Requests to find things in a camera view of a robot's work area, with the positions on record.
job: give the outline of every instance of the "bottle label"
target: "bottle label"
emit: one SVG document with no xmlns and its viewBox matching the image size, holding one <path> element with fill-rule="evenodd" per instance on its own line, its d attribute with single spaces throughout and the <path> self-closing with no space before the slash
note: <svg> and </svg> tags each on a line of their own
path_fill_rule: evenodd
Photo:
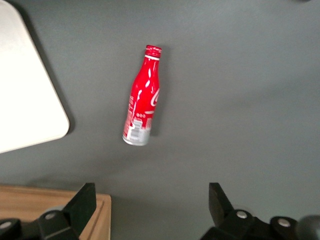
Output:
<svg viewBox="0 0 320 240">
<path fill-rule="evenodd" d="M 134 94 L 132 90 L 123 131 L 123 139 L 127 143 L 137 146 L 147 144 L 158 96 L 159 88 L 153 95 L 148 92 L 143 94 L 142 90 Z"/>
</svg>

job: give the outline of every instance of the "bottle neck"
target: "bottle neck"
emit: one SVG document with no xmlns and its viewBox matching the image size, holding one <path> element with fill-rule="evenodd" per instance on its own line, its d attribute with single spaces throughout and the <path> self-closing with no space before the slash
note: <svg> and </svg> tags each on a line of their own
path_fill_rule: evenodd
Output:
<svg viewBox="0 0 320 240">
<path fill-rule="evenodd" d="M 151 71 L 152 73 L 158 73 L 160 58 L 154 56 L 144 55 L 144 60 L 142 63 L 141 70 Z"/>
</svg>

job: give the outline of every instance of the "coca-cola logo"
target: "coca-cola logo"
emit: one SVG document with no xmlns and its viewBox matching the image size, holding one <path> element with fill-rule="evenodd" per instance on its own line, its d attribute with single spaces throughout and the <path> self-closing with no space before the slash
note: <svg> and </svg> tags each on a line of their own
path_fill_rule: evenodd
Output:
<svg viewBox="0 0 320 240">
<path fill-rule="evenodd" d="M 156 91 L 156 93 L 153 95 L 153 97 L 151 98 L 151 106 L 152 107 L 155 107 L 156 105 L 157 105 L 157 102 L 158 102 L 158 97 L 159 97 L 159 90 L 160 89 L 158 89 L 157 91 Z"/>
</svg>

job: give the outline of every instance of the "screw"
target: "screw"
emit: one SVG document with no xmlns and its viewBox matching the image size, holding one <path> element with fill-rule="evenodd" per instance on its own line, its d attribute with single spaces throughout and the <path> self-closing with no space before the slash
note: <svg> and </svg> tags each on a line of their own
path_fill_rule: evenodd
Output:
<svg viewBox="0 0 320 240">
<path fill-rule="evenodd" d="M 0 225 L 0 229 L 6 229 L 7 227 L 10 227 L 11 224 L 12 223 L 10 221 L 6 221 Z"/>
<path fill-rule="evenodd" d="M 237 211 L 236 215 L 241 219 L 246 219 L 248 215 L 244 211 Z"/>
<path fill-rule="evenodd" d="M 290 222 L 283 218 L 278 219 L 278 224 L 280 224 L 282 227 L 285 227 L 285 228 L 288 228 L 291 226 Z"/>
<path fill-rule="evenodd" d="M 55 213 L 53 212 L 53 213 L 48 213 L 47 215 L 45 215 L 45 219 L 47 219 L 47 220 L 49 220 L 49 219 L 53 219 L 54 217 L 55 217 Z"/>
</svg>

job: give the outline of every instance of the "bottle cap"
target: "bottle cap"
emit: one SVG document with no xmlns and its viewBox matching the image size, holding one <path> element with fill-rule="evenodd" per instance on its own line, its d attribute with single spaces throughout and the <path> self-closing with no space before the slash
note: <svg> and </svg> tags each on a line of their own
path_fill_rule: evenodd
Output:
<svg viewBox="0 0 320 240">
<path fill-rule="evenodd" d="M 161 56 L 161 47 L 158 46 L 152 46 L 152 45 L 147 45 L 145 47 L 145 55 L 160 58 Z"/>
</svg>

